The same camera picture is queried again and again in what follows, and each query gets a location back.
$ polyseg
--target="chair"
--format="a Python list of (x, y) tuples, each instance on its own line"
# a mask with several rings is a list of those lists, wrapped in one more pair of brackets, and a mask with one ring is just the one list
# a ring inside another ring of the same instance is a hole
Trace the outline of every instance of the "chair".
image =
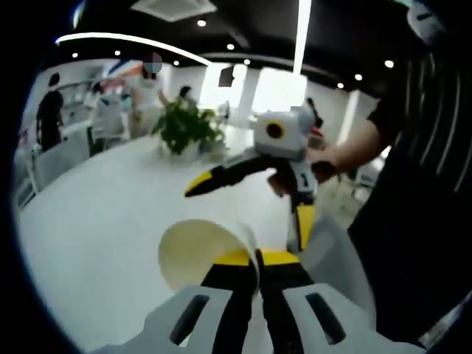
[(316, 219), (307, 248), (298, 254), (314, 282), (331, 285), (369, 315), (375, 328), (375, 301), (349, 235), (328, 215)]
[(53, 181), (89, 158), (85, 131), (70, 134), (67, 140), (54, 146), (35, 159), (35, 180), (41, 191)]
[(19, 148), (14, 158), (13, 202), (23, 209), (38, 193), (38, 188), (32, 173), (31, 155), (27, 150)]
[(121, 102), (117, 97), (100, 99), (97, 114), (92, 118), (92, 139), (103, 139), (104, 149), (113, 142), (124, 142), (125, 125), (122, 120)]

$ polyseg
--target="led strip light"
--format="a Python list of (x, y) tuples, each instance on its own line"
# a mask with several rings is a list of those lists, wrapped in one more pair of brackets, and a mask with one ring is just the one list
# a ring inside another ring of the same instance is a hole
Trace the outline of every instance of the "led strip light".
[(310, 23), (311, 0), (298, 0), (298, 22), (296, 24), (296, 43), (294, 74), (302, 73), (303, 57), (307, 43), (308, 24)]
[(153, 41), (147, 38), (136, 37), (135, 35), (122, 35), (120, 33), (107, 33), (107, 32), (85, 32), (85, 33), (73, 33), (71, 35), (63, 35), (56, 39), (55, 43), (60, 44), (66, 41), (73, 41), (76, 39), (87, 39), (87, 38), (106, 38), (106, 39), (119, 39), (121, 41), (130, 41), (140, 44), (145, 44), (147, 46), (154, 46), (156, 48), (161, 48), (168, 50), (169, 52), (174, 52), (176, 54), (182, 55), (199, 63), (202, 63), (206, 66), (210, 66), (212, 62), (208, 59), (190, 53), (186, 50), (177, 48), (176, 46), (171, 46), (169, 44), (161, 43), (158, 41)]

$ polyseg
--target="white chair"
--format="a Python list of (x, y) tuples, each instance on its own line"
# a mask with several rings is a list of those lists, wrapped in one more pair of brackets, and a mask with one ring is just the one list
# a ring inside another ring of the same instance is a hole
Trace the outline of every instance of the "white chair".
[(19, 209), (23, 209), (26, 204), (38, 193), (36, 182), (32, 173), (31, 154), (25, 149), (17, 149), (14, 158), (13, 176), (13, 203)]
[(123, 124), (121, 102), (118, 97), (104, 97), (97, 107), (97, 114), (92, 119), (92, 139), (104, 140), (104, 148), (112, 143), (122, 143), (125, 138), (125, 125)]
[(67, 142), (56, 145), (36, 157), (35, 180), (40, 191), (72, 168), (63, 150), (65, 144)]
[(89, 158), (85, 131), (67, 136), (67, 140), (39, 154), (35, 159), (35, 180), (41, 191), (53, 181)]

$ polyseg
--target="black ceiling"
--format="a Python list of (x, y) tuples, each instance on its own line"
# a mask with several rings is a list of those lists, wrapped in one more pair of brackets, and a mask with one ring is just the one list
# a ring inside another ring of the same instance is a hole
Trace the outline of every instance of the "black ceiling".
[[(298, 1), (296, 0), (212, 0), (215, 13), (204, 15), (207, 25), (198, 27), (200, 17), (168, 23), (151, 15), (130, 10), (136, 0), (88, 0), (75, 32), (115, 32), (161, 41), (189, 52), (228, 52), (264, 55), (293, 60)], [(141, 59), (149, 47), (130, 42), (89, 39), (64, 42), (50, 53), (45, 66), (76, 59), (110, 58), (119, 49), (125, 58)], [(406, 23), (406, 8), (390, 0), (312, 0), (304, 64), (332, 75), (303, 71), (311, 80), (327, 86), (342, 81), (347, 89), (361, 87), (378, 94), (388, 69), (387, 59), (410, 55), (421, 49)], [(165, 62), (179, 59), (181, 65), (197, 65), (171, 52), (156, 50)], [(241, 62), (242, 58), (219, 61)], [(263, 60), (251, 66), (289, 67)], [(363, 75), (356, 82), (354, 75)]]

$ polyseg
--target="green plant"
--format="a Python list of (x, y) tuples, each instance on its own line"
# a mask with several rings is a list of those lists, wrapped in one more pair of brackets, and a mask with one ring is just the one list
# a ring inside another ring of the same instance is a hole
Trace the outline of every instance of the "green plant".
[(176, 100), (166, 105), (151, 134), (159, 134), (171, 153), (180, 155), (187, 146), (198, 143), (200, 148), (224, 139), (223, 131), (215, 123), (215, 112), (188, 107)]

